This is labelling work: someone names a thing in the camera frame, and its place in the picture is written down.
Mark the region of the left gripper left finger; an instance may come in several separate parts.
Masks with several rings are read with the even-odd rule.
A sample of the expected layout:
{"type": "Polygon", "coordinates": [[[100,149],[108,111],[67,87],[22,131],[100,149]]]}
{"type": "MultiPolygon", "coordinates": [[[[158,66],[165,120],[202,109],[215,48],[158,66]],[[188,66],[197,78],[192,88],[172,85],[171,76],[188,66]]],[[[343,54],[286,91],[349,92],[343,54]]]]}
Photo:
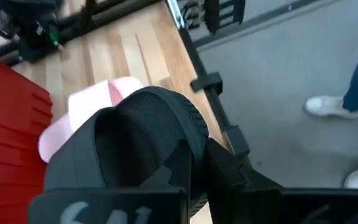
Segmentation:
{"type": "Polygon", "coordinates": [[[33,224],[188,223],[192,155],[181,141],[138,187],[65,189],[36,196],[28,209],[33,224]]]}

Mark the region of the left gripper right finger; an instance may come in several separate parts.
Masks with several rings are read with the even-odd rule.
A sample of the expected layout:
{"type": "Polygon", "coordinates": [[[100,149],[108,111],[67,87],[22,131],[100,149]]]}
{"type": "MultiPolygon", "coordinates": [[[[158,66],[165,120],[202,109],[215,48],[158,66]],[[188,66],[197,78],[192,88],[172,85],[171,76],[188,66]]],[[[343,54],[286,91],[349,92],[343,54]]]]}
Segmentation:
{"type": "Polygon", "coordinates": [[[213,223],[358,224],[358,189],[282,187],[211,138],[206,163],[213,223]]]}

